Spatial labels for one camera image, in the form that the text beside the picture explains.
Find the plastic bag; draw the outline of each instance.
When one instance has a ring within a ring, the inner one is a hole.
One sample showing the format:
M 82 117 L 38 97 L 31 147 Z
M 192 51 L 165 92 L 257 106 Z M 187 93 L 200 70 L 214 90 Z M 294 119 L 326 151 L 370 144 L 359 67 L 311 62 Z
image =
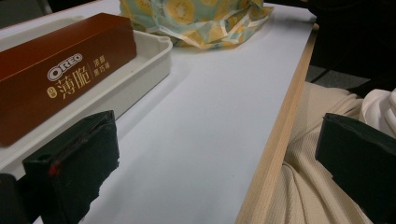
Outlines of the plastic bag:
M 134 29 L 199 49 L 247 41 L 273 10 L 262 0 L 120 0 L 120 9 Z

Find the brown box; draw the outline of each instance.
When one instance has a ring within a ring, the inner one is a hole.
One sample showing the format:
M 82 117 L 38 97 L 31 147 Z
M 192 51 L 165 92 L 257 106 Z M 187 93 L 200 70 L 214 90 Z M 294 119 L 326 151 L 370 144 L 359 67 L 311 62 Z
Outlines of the brown box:
M 0 52 L 0 147 L 15 143 L 135 56 L 130 20 L 105 13 Z

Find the plastic tray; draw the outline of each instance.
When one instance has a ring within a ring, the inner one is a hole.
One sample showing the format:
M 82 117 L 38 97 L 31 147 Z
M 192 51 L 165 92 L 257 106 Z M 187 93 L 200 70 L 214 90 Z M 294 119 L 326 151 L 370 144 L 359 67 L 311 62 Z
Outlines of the plastic tray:
M 0 51 L 72 24 L 81 18 L 53 21 L 45 25 L 0 38 Z M 170 72 L 168 37 L 134 31 L 137 56 L 84 95 L 46 120 L 10 147 L 0 147 L 0 173 L 20 178 L 22 160 L 82 118 L 113 110 L 116 118 L 141 99 Z

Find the wooden table edge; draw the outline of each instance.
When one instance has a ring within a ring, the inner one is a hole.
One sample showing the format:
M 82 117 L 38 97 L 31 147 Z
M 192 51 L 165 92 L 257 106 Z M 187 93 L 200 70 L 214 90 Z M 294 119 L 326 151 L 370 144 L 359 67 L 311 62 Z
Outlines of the wooden table edge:
M 314 24 L 235 223 L 264 223 L 266 219 L 304 89 L 317 32 L 318 25 Z

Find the beige pants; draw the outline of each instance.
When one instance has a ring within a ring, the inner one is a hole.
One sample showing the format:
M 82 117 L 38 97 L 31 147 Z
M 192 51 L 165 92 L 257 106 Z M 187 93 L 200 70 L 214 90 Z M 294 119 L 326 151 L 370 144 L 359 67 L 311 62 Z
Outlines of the beige pants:
M 357 118 L 361 101 L 345 90 L 305 83 L 265 223 L 371 223 L 315 160 L 325 113 Z

